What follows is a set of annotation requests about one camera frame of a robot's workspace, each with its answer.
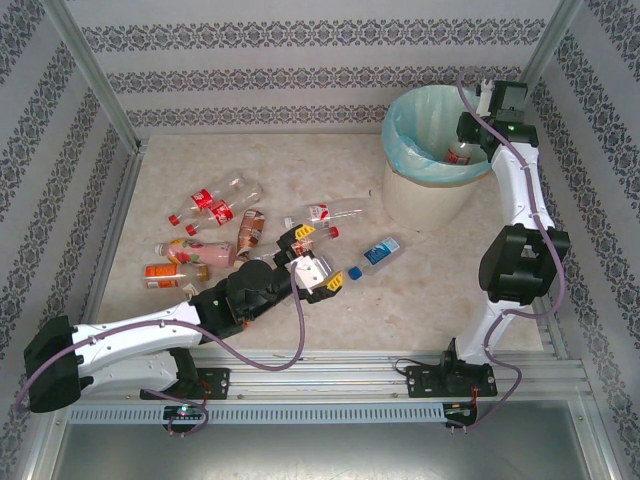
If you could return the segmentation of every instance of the trash bag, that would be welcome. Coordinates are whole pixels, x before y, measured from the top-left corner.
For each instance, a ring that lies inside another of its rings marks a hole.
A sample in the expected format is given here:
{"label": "trash bag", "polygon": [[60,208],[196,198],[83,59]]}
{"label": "trash bag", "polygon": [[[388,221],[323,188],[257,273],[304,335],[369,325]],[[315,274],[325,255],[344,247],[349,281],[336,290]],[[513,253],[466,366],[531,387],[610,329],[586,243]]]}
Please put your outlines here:
{"label": "trash bag", "polygon": [[[471,104],[479,98],[467,91]],[[486,154],[475,145],[469,165],[443,159],[457,140],[458,118],[465,111],[456,87],[434,85],[398,97],[389,107],[382,126],[382,144],[391,166],[418,182],[452,186],[468,183],[491,169]]]}

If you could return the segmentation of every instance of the plastic bottle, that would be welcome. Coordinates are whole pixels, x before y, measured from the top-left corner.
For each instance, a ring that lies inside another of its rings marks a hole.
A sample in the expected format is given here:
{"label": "plastic bottle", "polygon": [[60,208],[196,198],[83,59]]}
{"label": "plastic bottle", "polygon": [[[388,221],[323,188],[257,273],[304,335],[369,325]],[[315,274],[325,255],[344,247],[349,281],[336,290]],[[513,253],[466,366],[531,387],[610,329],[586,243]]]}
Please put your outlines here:
{"label": "plastic bottle", "polygon": [[[304,252],[317,248],[318,245],[327,240],[338,238],[339,235],[340,232],[336,227],[331,227],[330,229],[323,228],[312,232],[301,240],[298,240],[292,245],[292,248],[297,255],[302,255]],[[279,251],[280,247],[275,243],[271,245],[259,245],[249,252],[249,259],[270,262]]]}
{"label": "plastic bottle", "polygon": [[284,226],[293,228],[306,223],[316,229],[341,227],[364,220],[366,198],[343,198],[332,202],[306,205],[290,217],[285,217]]}
{"label": "plastic bottle", "polygon": [[352,280],[362,275],[373,275],[385,265],[390,264],[404,252],[404,243],[397,237],[387,237],[366,252],[358,264],[349,270]]}
{"label": "plastic bottle", "polygon": [[191,236],[201,230],[218,228],[237,215],[242,214],[248,207],[260,200],[262,186],[258,182],[246,182],[239,190],[233,190],[223,200],[214,202],[206,209],[206,217],[187,225],[185,228]]}
{"label": "plastic bottle", "polygon": [[188,238],[178,238],[170,243],[158,243],[155,251],[172,263],[195,263],[216,268],[233,265],[236,249],[232,243],[198,243]]}
{"label": "plastic bottle", "polygon": [[147,265],[143,270],[144,286],[155,288],[185,288],[190,284],[201,285],[209,280],[209,268],[206,265]]}
{"label": "plastic bottle", "polygon": [[469,165],[472,153],[472,144],[454,140],[449,145],[444,161],[446,163],[453,163],[454,165]]}
{"label": "plastic bottle", "polygon": [[232,192],[242,189],[246,183],[240,172],[230,172],[215,184],[194,192],[175,214],[169,216],[169,221],[172,225],[178,225],[183,220],[197,218],[204,209],[211,208],[218,200],[225,200]]}

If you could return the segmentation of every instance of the trash can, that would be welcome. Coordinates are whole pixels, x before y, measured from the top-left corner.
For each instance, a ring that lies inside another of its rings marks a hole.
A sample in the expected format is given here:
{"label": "trash can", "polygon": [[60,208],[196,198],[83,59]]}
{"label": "trash can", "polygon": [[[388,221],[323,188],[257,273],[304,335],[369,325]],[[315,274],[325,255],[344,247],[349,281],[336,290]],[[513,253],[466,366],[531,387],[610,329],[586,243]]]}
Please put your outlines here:
{"label": "trash can", "polygon": [[[474,107],[479,99],[468,91]],[[397,98],[382,127],[387,165],[382,202],[400,225],[419,231],[441,228],[460,212],[478,180],[491,169],[475,146],[469,165],[444,163],[464,104],[456,87],[422,87]]]}

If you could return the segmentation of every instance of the marble floor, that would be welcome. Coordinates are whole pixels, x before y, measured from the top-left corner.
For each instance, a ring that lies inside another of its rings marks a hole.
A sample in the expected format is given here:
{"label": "marble floor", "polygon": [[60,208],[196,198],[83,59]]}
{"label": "marble floor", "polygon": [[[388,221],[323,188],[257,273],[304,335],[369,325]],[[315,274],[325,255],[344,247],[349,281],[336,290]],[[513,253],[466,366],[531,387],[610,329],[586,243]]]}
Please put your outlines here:
{"label": "marble floor", "polygon": [[[143,288],[143,266],[164,263],[158,242],[183,237],[167,221],[194,190],[230,169],[259,179],[266,215],[261,243],[284,231],[281,217],[298,205],[347,197],[370,198],[369,221],[341,229],[322,249],[347,270],[361,252],[386,236],[400,236],[407,250],[375,276],[345,280],[333,299],[303,303],[307,348],[330,350],[442,350],[469,323],[480,300],[478,264],[502,228],[498,185],[489,175],[462,212],[434,233],[398,226],[384,211],[386,161],[379,135],[174,135],[153,136],[145,154],[97,322],[162,310],[181,301],[178,292]],[[206,231],[202,241],[237,238],[240,219]],[[232,270],[213,270],[210,285]],[[243,333],[228,339],[241,348],[292,349],[298,338],[295,306],[281,304]],[[500,350],[541,350],[538,329],[516,319]]]}

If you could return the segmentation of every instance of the patterned wall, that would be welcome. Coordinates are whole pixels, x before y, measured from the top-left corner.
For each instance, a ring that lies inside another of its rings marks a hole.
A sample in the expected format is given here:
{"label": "patterned wall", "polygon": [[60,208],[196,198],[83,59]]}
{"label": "patterned wall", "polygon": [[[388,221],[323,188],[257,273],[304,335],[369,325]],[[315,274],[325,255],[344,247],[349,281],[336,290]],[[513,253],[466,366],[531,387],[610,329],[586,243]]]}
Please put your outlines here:
{"label": "patterned wall", "polygon": [[547,202],[571,234],[559,313],[624,478],[640,478],[640,1],[585,2],[532,94]]}
{"label": "patterned wall", "polygon": [[394,98],[463,66],[516,78],[557,4],[68,2],[142,138],[379,131]]}
{"label": "patterned wall", "polygon": [[127,152],[37,0],[0,0],[0,479],[29,417],[10,405],[45,318],[77,322]]}

